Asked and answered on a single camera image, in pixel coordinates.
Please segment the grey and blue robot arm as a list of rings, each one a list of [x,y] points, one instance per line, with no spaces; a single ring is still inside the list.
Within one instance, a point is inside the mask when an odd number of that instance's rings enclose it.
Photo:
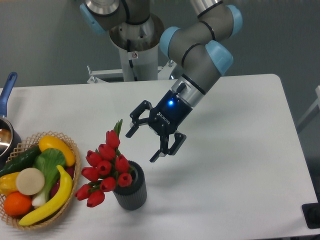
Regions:
[[[156,106],[143,101],[130,114],[131,137],[148,125],[160,139],[150,159],[173,156],[186,136],[178,131],[192,109],[225,75],[233,56],[221,44],[243,25],[241,12],[221,0],[193,0],[197,22],[186,29],[164,28],[148,0],[85,0],[80,12],[97,34],[108,33],[118,48],[126,82],[158,79],[158,53],[182,67],[183,73]]]

